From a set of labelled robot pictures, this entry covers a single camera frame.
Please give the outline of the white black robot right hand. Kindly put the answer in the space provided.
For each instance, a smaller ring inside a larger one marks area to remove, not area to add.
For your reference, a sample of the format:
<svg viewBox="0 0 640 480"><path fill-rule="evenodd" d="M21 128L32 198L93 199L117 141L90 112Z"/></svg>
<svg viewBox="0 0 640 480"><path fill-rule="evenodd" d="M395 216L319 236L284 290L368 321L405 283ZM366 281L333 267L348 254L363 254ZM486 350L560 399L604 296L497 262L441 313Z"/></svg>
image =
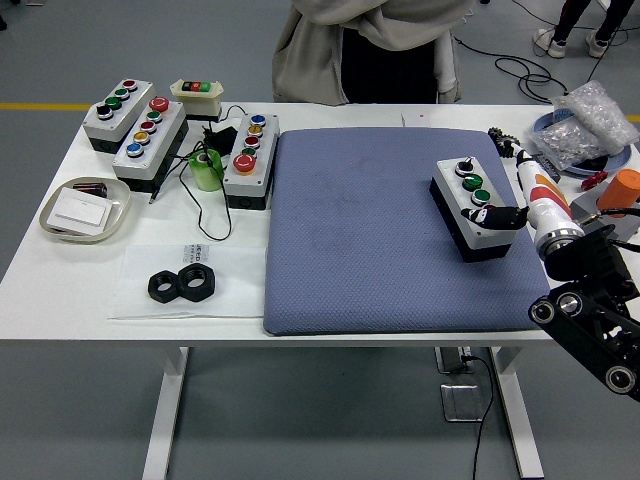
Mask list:
<svg viewBox="0 0 640 480"><path fill-rule="evenodd" d="M555 182L523 148L517 145L513 148L525 206L465 208L461 216L488 230L519 230L529 223L536 230L538 240L556 235L583 236L584 230L574 220Z"/></svg>

